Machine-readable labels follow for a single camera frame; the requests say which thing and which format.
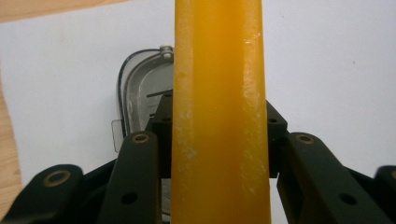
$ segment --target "yellow cylinder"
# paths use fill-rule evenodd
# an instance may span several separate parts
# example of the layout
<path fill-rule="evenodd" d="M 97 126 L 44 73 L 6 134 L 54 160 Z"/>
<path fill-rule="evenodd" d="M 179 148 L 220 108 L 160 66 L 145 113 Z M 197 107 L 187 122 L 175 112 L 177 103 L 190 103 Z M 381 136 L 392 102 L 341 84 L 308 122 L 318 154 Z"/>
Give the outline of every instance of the yellow cylinder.
<path fill-rule="evenodd" d="M 271 223 L 261 0 L 176 0 L 173 224 Z"/>

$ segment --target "black plastic part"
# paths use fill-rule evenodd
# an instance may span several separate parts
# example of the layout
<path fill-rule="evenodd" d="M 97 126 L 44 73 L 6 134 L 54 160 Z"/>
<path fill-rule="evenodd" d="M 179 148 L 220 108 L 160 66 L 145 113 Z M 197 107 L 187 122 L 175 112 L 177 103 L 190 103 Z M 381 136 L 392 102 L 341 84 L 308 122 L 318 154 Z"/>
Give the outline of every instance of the black plastic part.
<path fill-rule="evenodd" d="M 161 179 L 154 133 L 126 136 L 97 223 L 161 223 Z"/>
<path fill-rule="evenodd" d="M 76 223 L 78 206 L 85 196 L 79 167 L 52 166 L 23 189 L 1 223 Z"/>
<path fill-rule="evenodd" d="M 379 206 L 396 223 L 396 166 L 380 167 L 376 172 L 374 184 Z"/>
<path fill-rule="evenodd" d="M 172 163 L 173 91 L 164 91 L 161 94 L 163 96 L 158 104 L 157 112 L 152 119 L 151 127 L 152 131 L 158 136 L 161 178 L 170 178 Z"/>
<path fill-rule="evenodd" d="M 291 133 L 277 182 L 289 223 L 392 223 L 320 139 Z"/>
<path fill-rule="evenodd" d="M 288 123 L 267 101 L 268 156 L 270 177 L 277 178 L 281 164 L 281 148 L 288 136 Z"/>

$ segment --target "white surface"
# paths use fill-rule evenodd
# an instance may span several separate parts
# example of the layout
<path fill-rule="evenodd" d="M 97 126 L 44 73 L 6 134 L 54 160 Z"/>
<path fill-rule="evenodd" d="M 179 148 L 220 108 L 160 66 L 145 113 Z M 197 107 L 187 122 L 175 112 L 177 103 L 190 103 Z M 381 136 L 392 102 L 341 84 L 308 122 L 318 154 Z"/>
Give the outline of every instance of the white surface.
<path fill-rule="evenodd" d="M 173 4 L 134 0 L 0 24 L 24 184 L 54 164 L 88 172 L 116 157 L 117 74 L 130 53 L 173 43 Z M 281 0 L 264 8 L 267 96 L 289 130 L 320 137 L 366 175 L 396 164 L 396 2 Z M 286 223 L 274 183 L 273 223 Z"/>

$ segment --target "wooden surface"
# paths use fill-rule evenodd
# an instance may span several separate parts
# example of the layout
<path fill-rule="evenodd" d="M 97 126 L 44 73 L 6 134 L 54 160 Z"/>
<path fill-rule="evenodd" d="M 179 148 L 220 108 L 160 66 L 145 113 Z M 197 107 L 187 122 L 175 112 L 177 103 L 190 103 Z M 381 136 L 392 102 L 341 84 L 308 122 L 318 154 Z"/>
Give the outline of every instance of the wooden surface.
<path fill-rule="evenodd" d="M 0 22 L 27 19 L 124 0 L 0 0 Z M 21 172 L 0 77 L 0 220 L 21 191 Z"/>
<path fill-rule="evenodd" d="M 21 191 L 21 172 L 0 79 L 0 218 Z"/>

